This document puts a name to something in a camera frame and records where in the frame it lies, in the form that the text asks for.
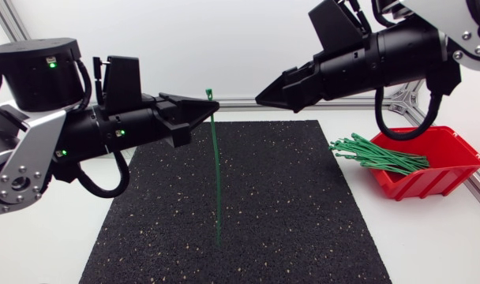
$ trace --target bolt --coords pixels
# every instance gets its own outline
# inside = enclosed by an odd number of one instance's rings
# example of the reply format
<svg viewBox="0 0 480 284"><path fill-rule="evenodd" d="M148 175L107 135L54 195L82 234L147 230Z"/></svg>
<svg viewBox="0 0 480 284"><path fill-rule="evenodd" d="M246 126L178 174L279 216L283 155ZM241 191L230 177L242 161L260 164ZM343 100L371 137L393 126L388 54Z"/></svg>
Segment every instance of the bolt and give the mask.
<svg viewBox="0 0 480 284"><path fill-rule="evenodd" d="M465 31L461 36L464 40L469 40L471 38L471 32Z"/></svg>
<svg viewBox="0 0 480 284"><path fill-rule="evenodd" d="M476 54L480 54L480 46L477 46L477 47L475 48L475 53L476 53Z"/></svg>
<svg viewBox="0 0 480 284"><path fill-rule="evenodd" d="M463 52L461 52L461 51L456 51L456 52L454 53L454 59L455 59L455 60L460 60L461 58L463 58Z"/></svg>

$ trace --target speckled black mat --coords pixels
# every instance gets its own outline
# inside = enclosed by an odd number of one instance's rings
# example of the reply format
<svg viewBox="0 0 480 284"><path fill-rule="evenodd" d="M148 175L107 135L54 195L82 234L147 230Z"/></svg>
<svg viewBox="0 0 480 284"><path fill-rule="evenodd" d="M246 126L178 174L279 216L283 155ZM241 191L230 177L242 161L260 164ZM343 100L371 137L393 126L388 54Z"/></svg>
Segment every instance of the speckled black mat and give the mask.
<svg viewBox="0 0 480 284"><path fill-rule="evenodd" d="M81 283L390 283L317 121L218 123L139 147Z"/></svg>

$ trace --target red plastic bin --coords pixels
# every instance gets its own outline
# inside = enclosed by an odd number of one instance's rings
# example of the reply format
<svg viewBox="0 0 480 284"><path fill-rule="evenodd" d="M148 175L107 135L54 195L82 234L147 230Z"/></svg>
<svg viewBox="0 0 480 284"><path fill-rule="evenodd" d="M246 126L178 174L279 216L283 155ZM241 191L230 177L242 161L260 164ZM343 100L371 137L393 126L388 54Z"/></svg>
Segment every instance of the red plastic bin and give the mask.
<svg viewBox="0 0 480 284"><path fill-rule="evenodd" d="M405 133L415 128L392 129ZM374 144L394 151L425 155L431 167L404 176L385 170L370 169L388 198L425 198L432 194L447 196L480 168L480 154L447 126L432 126L421 136L397 141L380 133Z"/></svg>

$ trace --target silver metal bracket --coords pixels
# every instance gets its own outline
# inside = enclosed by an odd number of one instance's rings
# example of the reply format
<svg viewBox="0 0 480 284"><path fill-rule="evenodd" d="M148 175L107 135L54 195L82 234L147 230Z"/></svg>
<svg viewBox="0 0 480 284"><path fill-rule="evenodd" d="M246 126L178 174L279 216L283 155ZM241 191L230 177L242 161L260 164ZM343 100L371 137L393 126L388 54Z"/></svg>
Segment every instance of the silver metal bracket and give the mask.
<svg viewBox="0 0 480 284"><path fill-rule="evenodd" d="M52 155L66 119L66 110L23 112L28 130L12 151L0 153L0 214L29 207L45 186Z"/></svg>
<svg viewBox="0 0 480 284"><path fill-rule="evenodd" d="M391 95L389 110L404 115L411 107L418 106L418 92L424 84L423 80L405 84L400 90Z"/></svg>
<svg viewBox="0 0 480 284"><path fill-rule="evenodd" d="M0 0L0 25L11 42L30 39L10 0Z"/></svg>

